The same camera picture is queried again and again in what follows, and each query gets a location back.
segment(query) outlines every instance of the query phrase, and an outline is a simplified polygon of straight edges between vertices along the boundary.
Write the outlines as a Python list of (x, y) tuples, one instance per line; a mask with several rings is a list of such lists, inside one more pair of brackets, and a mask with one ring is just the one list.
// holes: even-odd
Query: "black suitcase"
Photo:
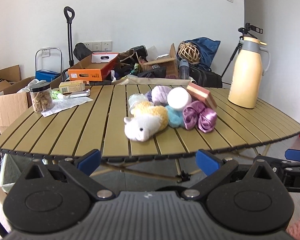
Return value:
[(208, 88), (222, 88), (222, 79), (220, 75), (192, 66), (190, 66), (189, 68), (189, 75), (196, 81), (198, 86)]

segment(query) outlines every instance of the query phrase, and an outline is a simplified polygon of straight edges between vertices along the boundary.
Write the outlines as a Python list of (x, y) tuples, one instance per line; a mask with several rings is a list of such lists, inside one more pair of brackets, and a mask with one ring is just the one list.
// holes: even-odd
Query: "blue box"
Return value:
[(35, 72), (35, 78), (38, 80), (46, 80), (47, 82), (51, 82), (52, 80), (56, 79), (58, 76), (60, 76), (60, 73), (46, 70), (46, 69), (40, 69)]

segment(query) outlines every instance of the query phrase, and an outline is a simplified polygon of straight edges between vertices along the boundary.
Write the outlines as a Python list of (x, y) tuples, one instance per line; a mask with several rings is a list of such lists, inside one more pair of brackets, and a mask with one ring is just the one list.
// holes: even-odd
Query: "black jar lid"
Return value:
[(43, 83), (32, 85), (29, 89), (30, 92), (41, 92), (47, 90), (50, 87), (51, 87), (50, 82), (43, 82)]

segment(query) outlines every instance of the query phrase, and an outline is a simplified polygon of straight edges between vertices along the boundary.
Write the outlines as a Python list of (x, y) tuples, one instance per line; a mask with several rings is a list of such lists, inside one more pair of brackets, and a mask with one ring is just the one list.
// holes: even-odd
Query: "tripod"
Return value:
[[(238, 29), (238, 32), (242, 33), (242, 35), (240, 36), (240, 40), (243, 40), (244, 35), (247, 35), (247, 34), (249, 34), (252, 38), (258, 39), (256, 36), (254, 36), (253, 34), (249, 33), (249, 31), (254, 31), (254, 32), (257, 32), (257, 33), (260, 33), (260, 34), (263, 33), (263, 29), (255, 27), (254, 25), (251, 25), (250, 23), (246, 23), (245, 28), (239, 28)], [(223, 71), (223, 73), (221, 75), (221, 78), (226, 73), (226, 71), (227, 71), (228, 67), (230, 66), (231, 62), (233, 61), (234, 56), (237, 53), (237, 51), (239, 51), (239, 53), (240, 53), (241, 47), (242, 47), (242, 44), (239, 42), (238, 45), (237, 45), (237, 47), (235, 47), (234, 52), (232, 53), (232, 55), (230, 57), (230, 60), (229, 60), (227, 66), (225, 68), (225, 70)]]

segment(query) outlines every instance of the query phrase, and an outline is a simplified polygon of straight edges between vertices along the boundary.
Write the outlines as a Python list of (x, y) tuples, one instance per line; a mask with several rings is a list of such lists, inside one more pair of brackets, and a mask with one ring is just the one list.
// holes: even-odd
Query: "blue gripper pad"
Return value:
[(87, 153), (87, 157), (82, 156), (81, 158), (78, 159), (78, 170), (82, 171), (86, 175), (90, 175), (93, 173), (101, 163), (101, 152), (99, 150), (93, 150), (89, 153)]
[(288, 149), (284, 156), (287, 160), (300, 162), (300, 150)]
[(197, 151), (195, 155), (195, 162), (200, 170), (202, 170), (207, 176), (220, 169), (223, 165), (222, 160), (202, 149)]

